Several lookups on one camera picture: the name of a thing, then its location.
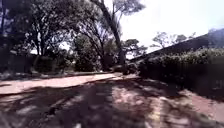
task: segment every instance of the green bush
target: green bush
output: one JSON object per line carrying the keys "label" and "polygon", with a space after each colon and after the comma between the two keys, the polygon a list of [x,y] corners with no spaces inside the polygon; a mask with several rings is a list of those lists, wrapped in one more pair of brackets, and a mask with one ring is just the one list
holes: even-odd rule
{"label": "green bush", "polygon": [[139,65],[139,75],[191,88],[194,81],[206,74],[213,58],[224,56],[224,49],[199,49],[182,54],[147,58]]}

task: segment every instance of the tree trunk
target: tree trunk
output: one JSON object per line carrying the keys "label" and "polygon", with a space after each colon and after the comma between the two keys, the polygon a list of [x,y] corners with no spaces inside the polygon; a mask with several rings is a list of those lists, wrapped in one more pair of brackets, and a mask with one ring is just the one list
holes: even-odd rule
{"label": "tree trunk", "polygon": [[118,33],[118,28],[116,26],[116,22],[114,19],[112,19],[107,7],[104,3],[100,3],[98,0],[91,0],[94,4],[96,4],[102,11],[104,18],[106,19],[108,25],[110,26],[114,37],[115,37],[115,43],[117,45],[117,48],[119,50],[118,56],[119,56],[119,64],[122,65],[123,68],[123,74],[126,74],[126,63],[125,63],[125,54],[123,52],[123,47],[121,45],[120,35]]}
{"label": "tree trunk", "polygon": [[5,2],[4,0],[2,0],[2,21],[1,21],[1,30],[0,30],[1,36],[3,36],[4,34],[5,14],[6,14]]}

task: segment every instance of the tree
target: tree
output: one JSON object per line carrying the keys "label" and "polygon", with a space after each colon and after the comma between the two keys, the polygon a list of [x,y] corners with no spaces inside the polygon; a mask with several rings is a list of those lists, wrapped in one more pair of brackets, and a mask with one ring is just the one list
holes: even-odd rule
{"label": "tree", "polygon": [[145,54],[147,47],[139,46],[138,43],[139,41],[137,39],[129,39],[123,42],[125,55],[129,54],[136,57]]}
{"label": "tree", "polygon": [[[105,20],[107,21],[107,24],[110,26],[110,29],[113,32],[113,35],[115,37],[115,43],[119,50],[119,62],[123,66],[123,69],[125,71],[126,70],[125,54],[123,52],[123,48],[122,48],[122,44],[120,40],[120,32],[118,30],[119,20],[123,14],[129,15],[134,12],[138,12],[142,10],[144,6],[140,4],[139,1],[137,0],[114,0],[113,10],[112,12],[110,12],[104,3],[104,0],[90,0],[90,1],[100,8]],[[120,16],[117,19],[116,14],[118,12],[120,12]]]}
{"label": "tree", "polygon": [[186,37],[183,34],[177,35],[169,35],[166,32],[158,32],[157,36],[153,38],[153,41],[157,42],[157,44],[152,44],[150,47],[162,47],[165,48],[166,45],[174,45],[177,43],[180,43],[182,41],[185,41],[187,39],[193,38],[194,35]]}
{"label": "tree", "polygon": [[98,67],[98,56],[86,36],[78,36],[73,43],[75,54],[75,70],[92,72]]}

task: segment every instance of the foliage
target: foliage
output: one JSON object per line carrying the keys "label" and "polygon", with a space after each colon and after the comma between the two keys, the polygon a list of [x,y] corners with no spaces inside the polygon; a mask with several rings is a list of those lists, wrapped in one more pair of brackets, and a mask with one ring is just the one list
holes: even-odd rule
{"label": "foliage", "polygon": [[95,71],[98,68],[98,56],[88,38],[81,36],[74,41],[75,71]]}
{"label": "foliage", "polygon": [[152,44],[151,47],[162,47],[165,48],[167,45],[174,45],[177,43],[180,43],[182,41],[185,41],[187,39],[194,38],[195,33],[193,33],[191,36],[186,37],[183,34],[177,35],[177,34],[168,34],[166,32],[158,32],[156,37],[154,37],[152,40],[157,42],[157,44]]}
{"label": "foliage", "polygon": [[139,46],[138,43],[139,41],[137,39],[128,39],[123,42],[125,55],[133,55],[134,57],[136,57],[145,54],[147,47]]}
{"label": "foliage", "polygon": [[195,79],[206,73],[214,58],[223,56],[224,49],[200,49],[195,52],[147,58],[139,65],[139,75],[190,88]]}

